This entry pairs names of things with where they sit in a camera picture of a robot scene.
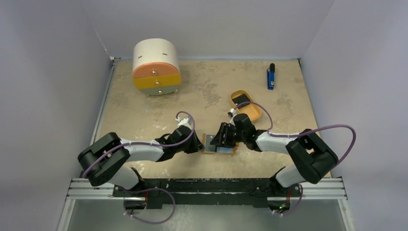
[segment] wooden tabletop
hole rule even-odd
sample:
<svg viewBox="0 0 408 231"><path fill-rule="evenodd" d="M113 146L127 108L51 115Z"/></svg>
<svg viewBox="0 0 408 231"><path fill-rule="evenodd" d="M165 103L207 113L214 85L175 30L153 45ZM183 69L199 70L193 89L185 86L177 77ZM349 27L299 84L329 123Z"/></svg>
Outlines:
<svg viewBox="0 0 408 231"><path fill-rule="evenodd" d="M178 93L148 96L132 81L132 62L119 62L100 136L116 132L121 138L150 141L171 133L177 127L175 115L187 111L195 119L196 133L216 134L221 122L229 122L230 95L245 90L253 100L272 115L273 132L295 133L317 128L305 82L296 61L273 61L276 85L267 89L263 61L183 61L180 62L181 86ZM270 125L262 112L255 122L257 129ZM155 163L127 163L138 169L144 178L264 178L271 177L283 166L293 162L288 155L248 150L241 144L235 155L177 153L172 159Z"/></svg>

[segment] floor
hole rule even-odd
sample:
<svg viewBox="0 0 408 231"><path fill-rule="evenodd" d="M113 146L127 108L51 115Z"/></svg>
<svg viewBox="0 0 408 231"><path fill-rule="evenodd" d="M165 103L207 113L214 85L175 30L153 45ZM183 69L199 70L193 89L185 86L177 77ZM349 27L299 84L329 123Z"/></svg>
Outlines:
<svg viewBox="0 0 408 231"><path fill-rule="evenodd" d="M267 89L266 69L262 61L183 61L182 84L177 93L148 96L132 82L132 62L119 62L110 89L100 136L116 132L135 141L150 141L171 133L175 115L184 110L196 121L199 138L203 133L216 134L221 122L228 122L230 94L246 90L255 102L272 115L273 132L294 133L317 128L312 107L297 60L273 62L276 85ZM270 125L265 113L255 123L257 129ZM178 153L172 159L155 163L127 163L144 178L244 178L271 177L283 166L292 165L288 155L258 153L240 145L235 155Z"/></svg>

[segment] beige table surface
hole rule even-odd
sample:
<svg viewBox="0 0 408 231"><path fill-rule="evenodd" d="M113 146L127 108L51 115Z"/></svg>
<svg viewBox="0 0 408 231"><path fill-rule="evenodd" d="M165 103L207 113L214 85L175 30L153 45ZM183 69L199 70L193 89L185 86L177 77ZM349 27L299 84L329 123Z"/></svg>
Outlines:
<svg viewBox="0 0 408 231"><path fill-rule="evenodd" d="M297 61L274 61L276 87L267 89L266 69L262 61L183 61L182 83L178 93L148 96L132 82L132 62L119 62L104 113L100 136L116 132L121 138L150 141L177 127L175 115L187 111L196 121L197 136L216 134L221 122L229 122L230 94L246 90L272 115L280 133L316 128L316 121ZM267 129L269 119L263 112L255 123ZM237 153L208 155L177 153L172 159L155 163L130 162L144 178L243 178L271 177L293 162L288 155L248 150L241 144Z"/></svg>

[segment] wall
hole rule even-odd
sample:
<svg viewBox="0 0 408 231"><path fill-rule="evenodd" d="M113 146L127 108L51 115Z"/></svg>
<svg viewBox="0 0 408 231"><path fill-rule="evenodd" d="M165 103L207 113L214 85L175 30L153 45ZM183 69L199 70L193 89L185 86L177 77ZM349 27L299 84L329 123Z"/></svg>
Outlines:
<svg viewBox="0 0 408 231"><path fill-rule="evenodd" d="M109 72L78 0L0 1L2 230L56 230Z"/></svg>
<svg viewBox="0 0 408 231"><path fill-rule="evenodd" d="M302 69L319 126L357 132L344 177L357 230L406 230L408 155L408 2L336 0L303 56ZM348 131L322 136L338 153Z"/></svg>
<svg viewBox="0 0 408 231"><path fill-rule="evenodd" d="M180 58L299 58L334 0L83 0L110 56L171 41Z"/></svg>

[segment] metal frame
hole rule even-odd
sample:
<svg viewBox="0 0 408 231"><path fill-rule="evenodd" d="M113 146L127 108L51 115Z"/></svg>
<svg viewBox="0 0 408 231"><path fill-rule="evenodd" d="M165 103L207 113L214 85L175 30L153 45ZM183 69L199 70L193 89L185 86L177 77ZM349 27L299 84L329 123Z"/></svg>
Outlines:
<svg viewBox="0 0 408 231"><path fill-rule="evenodd" d="M109 76L108 84L106 86L105 94L102 100L101 108L95 123L95 128L92 133L90 144L93 144L99 137L99 132L102 126L103 115L108 101L110 89L115 76L118 62L122 60L116 57L111 57L113 64ZM344 221L344 226L347 231L354 231L352 216L347 203L347 194L344 188L342 178L323 178L318 184L311 184L308 182L302 183L304 188L302 200L337 200L339 208ZM113 197L114 186L106 183L99 187L92 187L87 179L74 178L71 180L68 194L65 200L65 206L61 215L60 223L57 231L67 231L71 220L72 212L75 207L76 200L123 200L122 197ZM144 201L142 197L127 197L127 200ZM271 197L270 201L285 200L286 198Z"/></svg>

